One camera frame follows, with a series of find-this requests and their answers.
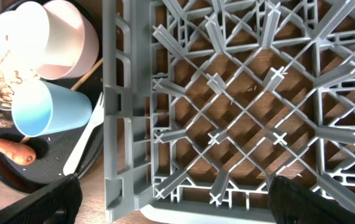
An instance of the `fork handle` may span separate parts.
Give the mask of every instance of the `fork handle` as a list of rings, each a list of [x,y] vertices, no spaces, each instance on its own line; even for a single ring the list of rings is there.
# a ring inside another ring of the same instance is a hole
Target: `fork handle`
[[[83,151],[85,150],[86,143],[89,140],[90,134],[92,133],[95,127],[88,123],[85,130],[83,130],[82,135],[80,136],[77,144],[71,152],[70,157],[67,159],[67,162],[64,165],[63,173],[64,175],[73,174],[77,169],[80,158],[82,157]]]

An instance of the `chopstick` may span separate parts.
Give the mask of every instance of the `chopstick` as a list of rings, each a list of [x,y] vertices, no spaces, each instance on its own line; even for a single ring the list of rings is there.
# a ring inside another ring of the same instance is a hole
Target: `chopstick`
[[[95,70],[103,63],[103,58],[101,58],[96,64],[86,73],[84,74],[74,86],[71,87],[71,90],[77,90],[88,78],[95,72]],[[31,137],[25,136],[20,143],[25,144]]]

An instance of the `pink bowl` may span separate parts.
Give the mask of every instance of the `pink bowl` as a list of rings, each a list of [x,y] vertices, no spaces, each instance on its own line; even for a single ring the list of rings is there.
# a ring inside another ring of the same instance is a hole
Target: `pink bowl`
[[[41,65],[36,69],[38,75],[47,80],[77,78],[87,73],[95,64],[99,43],[96,30],[79,10],[63,0],[50,1],[43,5],[52,14],[76,28],[83,36],[82,51],[74,66]]]

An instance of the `black plate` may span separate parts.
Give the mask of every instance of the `black plate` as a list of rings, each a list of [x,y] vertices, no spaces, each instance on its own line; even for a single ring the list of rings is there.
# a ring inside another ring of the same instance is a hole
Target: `black plate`
[[[26,2],[18,1],[9,6],[6,11],[15,10],[20,4]],[[44,4],[47,1],[36,1]],[[89,20],[94,26],[100,41],[99,58],[101,57],[101,26],[97,24],[89,12],[76,1],[69,1]],[[103,70],[100,67],[97,71],[77,90],[87,95],[96,104],[98,96],[103,89]],[[66,88],[71,88],[79,78],[50,81]],[[84,127],[64,131],[61,133],[48,134],[32,138],[27,142],[37,153],[37,159],[29,166],[19,166],[0,153],[0,181],[12,189],[22,193],[32,193],[43,186],[62,178],[62,169],[68,159],[73,147],[78,141]],[[12,141],[20,141],[23,135],[15,128],[0,129],[0,138]],[[97,127],[90,137],[85,152],[78,165],[78,177],[81,178],[95,163],[103,149],[103,126]]]

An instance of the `white cup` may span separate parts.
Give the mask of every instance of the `white cup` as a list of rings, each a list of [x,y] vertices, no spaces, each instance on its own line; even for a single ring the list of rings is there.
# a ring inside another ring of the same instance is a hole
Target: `white cup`
[[[36,2],[17,9],[17,24],[9,37],[11,50],[33,68],[42,64],[73,66],[82,51],[83,36]]]

